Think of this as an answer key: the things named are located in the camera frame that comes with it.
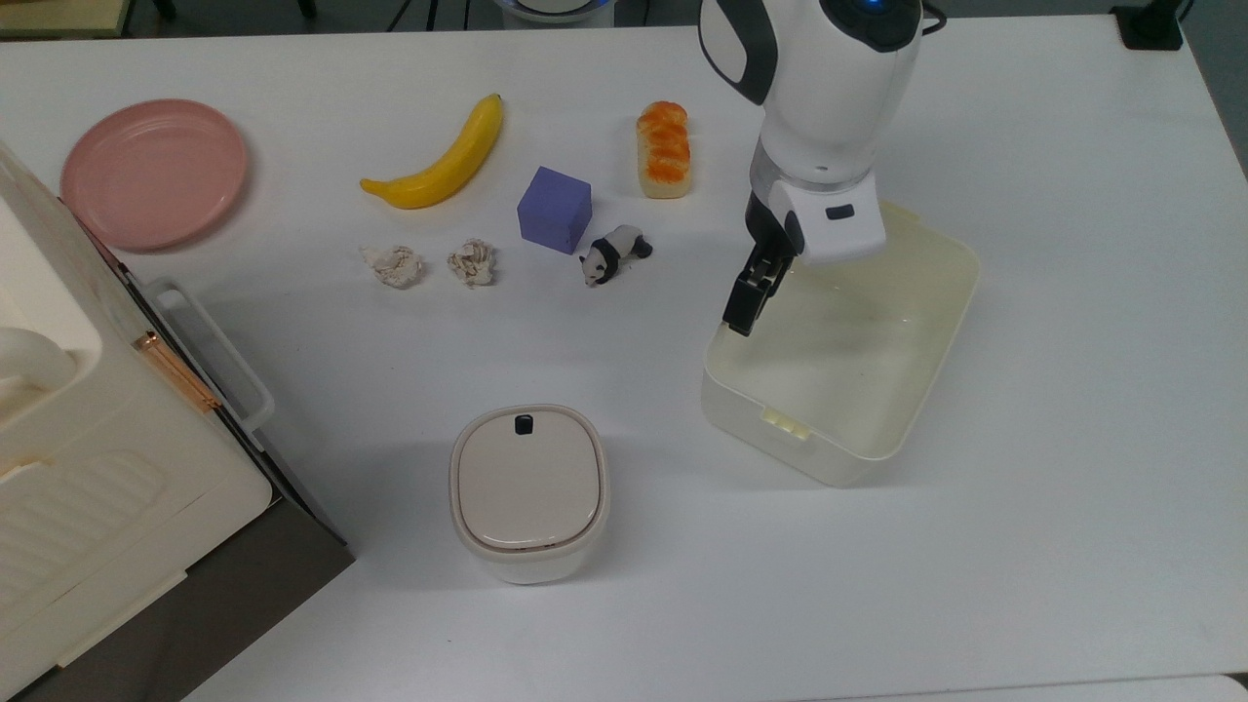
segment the purple cube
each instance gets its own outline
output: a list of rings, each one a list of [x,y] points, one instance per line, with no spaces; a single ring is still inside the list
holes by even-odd
[[[523,239],[572,254],[594,214],[589,184],[539,166],[515,212]]]

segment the bread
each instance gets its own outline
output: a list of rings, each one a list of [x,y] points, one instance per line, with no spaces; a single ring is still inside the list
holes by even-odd
[[[636,177],[646,197],[689,192],[689,115],[675,102],[653,102],[636,120]]]

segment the yellow banana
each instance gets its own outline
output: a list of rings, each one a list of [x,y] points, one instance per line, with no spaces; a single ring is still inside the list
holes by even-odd
[[[503,129],[503,99],[488,95],[477,102],[451,149],[423,171],[389,180],[363,179],[359,187],[394,207],[414,210],[454,195],[480,169]]]

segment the panda figurine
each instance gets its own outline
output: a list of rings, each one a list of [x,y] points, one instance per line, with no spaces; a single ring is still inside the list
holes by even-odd
[[[589,245],[589,255],[580,257],[580,270],[585,274],[585,285],[594,287],[613,277],[620,270],[620,259],[636,256],[646,259],[654,254],[654,247],[641,237],[641,230],[622,225],[607,236]]]

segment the box handle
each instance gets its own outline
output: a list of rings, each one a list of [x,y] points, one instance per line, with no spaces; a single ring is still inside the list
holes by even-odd
[[[242,426],[242,428],[247,430],[248,432],[252,432],[260,428],[261,425],[267,422],[273,416],[273,410],[276,407],[276,403],[273,402],[273,393],[270,392],[267,387],[265,387],[265,383],[261,382],[260,376],[256,375],[256,371],[251,370],[251,366],[247,365],[247,361],[242,360],[242,355],[238,353],[238,350],[235,349],[235,345],[231,344],[228,339],[226,339],[225,332],[221,331],[221,327],[217,326],[217,322],[212,320],[212,317],[208,315],[208,311],[203,309],[203,305],[200,305],[198,300],[192,297],[190,292],[182,289],[182,286],[178,285],[177,281],[175,281],[171,277],[161,277],[154,280],[151,284],[147,285],[145,292],[147,294],[147,297],[154,302],[157,297],[160,297],[165,292],[177,292],[178,295],[182,296],[183,300],[186,300],[186,304],[190,305],[195,315],[200,317],[200,321],[203,322],[203,326],[206,326],[208,331],[212,334],[212,336],[217,340],[217,344],[220,344],[221,347],[225,349],[226,355],[230,356],[230,360],[235,363],[235,366],[238,367],[238,371],[242,372],[243,378],[247,380],[247,383],[251,385],[252,390],[255,390],[256,395],[260,397],[260,407],[257,407],[250,415],[238,416],[237,417],[238,423]]]
[[[797,420],[790,417],[789,415],[778,412],[771,407],[763,408],[763,421],[769,425],[782,430],[800,441],[806,441],[810,438],[810,427],[799,422]]]
[[[55,341],[29,329],[0,327],[0,378],[21,376],[49,392],[74,380],[77,363]]]

